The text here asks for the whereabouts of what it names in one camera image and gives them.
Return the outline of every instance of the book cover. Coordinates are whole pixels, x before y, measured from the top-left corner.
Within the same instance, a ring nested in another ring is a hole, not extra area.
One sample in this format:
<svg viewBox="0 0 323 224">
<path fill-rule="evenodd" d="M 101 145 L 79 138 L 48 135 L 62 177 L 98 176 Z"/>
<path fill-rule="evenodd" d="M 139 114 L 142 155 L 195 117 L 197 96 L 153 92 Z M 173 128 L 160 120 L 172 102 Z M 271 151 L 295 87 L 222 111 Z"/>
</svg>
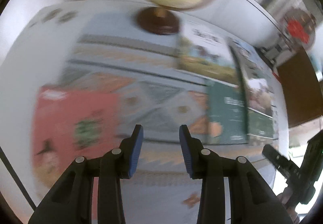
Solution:
<svg viewBox="0 0 323 224">
<path fill-rule="evenodd" d="M 238 85 L 235 62 L 226 40 L 194 22 L 186 21 L 180 33 L 179 69 Z"/>
<path fill-rule="evenodd" d="M 237 40 L 229 44 L 240 66 L 248 107 L 248 136 L 251 145 L 272 143 L 274 137 L 273 88 L 269 68 L 252 46 Z"/>
<path fill-rule="evenodd" d="M 75 158 L 100 157 L 119 146 L 115 138 L 118 102 L 116 93 L 40 89 L 33 119 L 32 162 L 41 199 Z"/>
<path fill-rule="evenodd" d="M 246 109 L 242 88 L 210 81 L 208 96 L 208 143 L 248 143 Z"/>
</svg>

